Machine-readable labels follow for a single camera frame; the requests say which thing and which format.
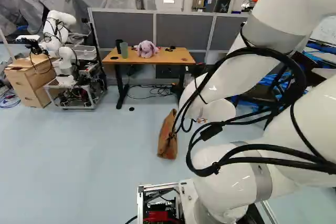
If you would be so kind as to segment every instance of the desk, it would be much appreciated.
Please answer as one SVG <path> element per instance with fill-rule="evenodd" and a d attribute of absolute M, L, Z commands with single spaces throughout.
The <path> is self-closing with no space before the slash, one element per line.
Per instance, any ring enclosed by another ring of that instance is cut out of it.
<path fill-rule="evenodd" d="M 190 55 L 186 48 L 177 47 L 172 52 L 165 51 L 165 48 L 161 48 L 159 53 L 151 58 L 145 59 L 138 56 L 136 50 L 132 50 L 128 47 L 128 58 L 123 59 L 120 54 L 118 54 L 117 49 L 114 48 L 102 61 L 103 64 L 114 64 L 115 75 L 117 79 L 117 85 L 119 90 L 119 99 L 116 108 L 119 110 L 123 104 L 123 101 L 127 95 L 129 84 L 125 86 L 122 83 L 120 66 L 119 64 L 155 64 L 155 65 L 180 65 L 180 78 L 178 84 L 178 98 L 181 97 L 183 92 L 183 82 L 185 74 L 185 65 L 196 64 L 193 57 Z"/>

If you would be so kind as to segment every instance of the plush bunny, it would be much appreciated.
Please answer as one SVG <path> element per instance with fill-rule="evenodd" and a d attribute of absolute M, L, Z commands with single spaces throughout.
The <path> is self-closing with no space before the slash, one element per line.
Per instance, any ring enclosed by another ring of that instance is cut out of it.
<path fill-rule="evenodd" d="M 159 49 L 153 44 L 153 42 L 144 40 L 138 45 L 138 56 L 142 58 L 151 58 Z"/>

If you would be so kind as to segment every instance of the gray fabric panel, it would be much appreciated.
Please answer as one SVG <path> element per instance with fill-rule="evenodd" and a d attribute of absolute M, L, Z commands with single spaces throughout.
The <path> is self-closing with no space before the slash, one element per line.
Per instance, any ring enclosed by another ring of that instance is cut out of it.
<path fill-rule="evenodd" d="M 204 52 L 191 52 L 190 55 L 194 58 L 196 63 L 205 62 L 205 53 Z"/>
<path fill-rule="evenodd" d="M 229 50 L 240 31 L 244 17 L 217 17 L 210 50 Z"/>
<path fill-rule="evenodd" d="M 157 14 L 156 43 L 162 47 L 206 50 L 212 16 Z"/>
<path fill-rule="evenodd" d="M 153 14 L 92 12 L 100 48 L 114 48 L 116 39 L 129 46 L 153 41 Z"/>

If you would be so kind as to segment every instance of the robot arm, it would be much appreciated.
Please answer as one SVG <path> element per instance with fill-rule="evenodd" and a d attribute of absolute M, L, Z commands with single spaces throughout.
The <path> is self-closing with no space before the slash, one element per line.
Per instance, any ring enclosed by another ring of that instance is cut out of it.
<path fill-rule="evenodd" d="M 288 53 L 310 35 L 320 20 L 336 13 L 330 1 L 259 0 L 241 33 L 253 46 Z M 238 35 L 230 53 L 244 47 L 246 44 L 242 36 Z M 180 100 L 180 109 L 192 97 L 186 113 L 188 117 L 196 119 L 207 115 L 211 121 L 233 118 L 235 108 L 224 98 L 246 92 L 277 64 L 275 59 L 253 54 L 230 58 L 203 85 L 201 96 L 194 95 L 195 83 L 186 87 Z M 206 78 L 206 74 L 198 77 L 196 86 L 202 86 Z M 277 145 L 315 156 L 317 151 L 325 162 L 331 163 L 333 172 L 328 174 L 303 168 L 244 162 L 224 165 L 217 170 L 217 174 L 193 179 L 199 200 L 212 217 L 222 223 L 235 223 L 245 214 L 247 206 L 254 202 L 292 193 L 300 185 L 336 185 L 336 130 L 332 124 L 336 117 L 335 84 L 336 77 L 333 77 L 304 95 L 295 106 L 292 105 L 273 119 L 262 138 L 204 148 L 192 158 L 196 169 L 205 169 L 238 146 Z M 236 157 L 305 161 L 289 154 L 266 150 L 243 151 L 233 156 Z"/>
<path fill-rule="evenodd" d="M 43 28 L 45 41 L 40 45 L 48 51 L 57 51 L 68 40 L 68 27 L 75 23 L 72 15 L 51 10 Z"/>
<path fill-rule="evenodd" d="M 330 1 L 332 0 L 259 0 L 242 28 L 242 34 L 256 47 L 270 48 L 284 54 L 291 52 L 311 34 L 323 18 L 336 13 Z M 238 35 L 229 53 L 243 47 L 246 45 L 241 35 Z M 210 121 L 233 118 L 235 109 L 224 98 L 248 91 L 278 63 L 276 59 L 258 55 L 245 55 L 225 61 L 201 91 L 207 104 L 197 97 L 186 116 L 194 119 L 207 118 Z M 206 74 L 196 79 L 197 87 L 205 76 Z M 195 90 L 194 82 L 186 87 L 180 99 L 180 108 Z"/>
<path fill-rule="evenodd" d="M 72 15 L 51 10 L 43 28 L 44 41 L 39 44 L 41 48 L 49 53 L 58 52 L 62 58 L 59 68 L 67 75 L 72 73 L 71 59 L 75 54 L 71 48 L 63 47 L 63 44 L 68 40 L 68 27 L 75 23 L 76 19 Z"/>

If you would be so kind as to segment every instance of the cardboard box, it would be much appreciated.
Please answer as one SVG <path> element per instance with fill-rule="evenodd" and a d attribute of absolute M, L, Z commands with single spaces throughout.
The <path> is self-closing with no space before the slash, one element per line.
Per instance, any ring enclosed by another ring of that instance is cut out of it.
<path fill-rule="evenodd" d="M 194 7 L 204 7 L 204 0 L 194 0 Z"/>
<path fill-rule="evenodd" d="M 53 67 L 50 68 L 47 56 L 33 55 L 31 60 L 36 69 L 29 59 L 19 59 L 5 69 L 5 74 L 24 105 L 44 108 L 50 103 L 50 99 L 43 85 L 56 74 Z"/>

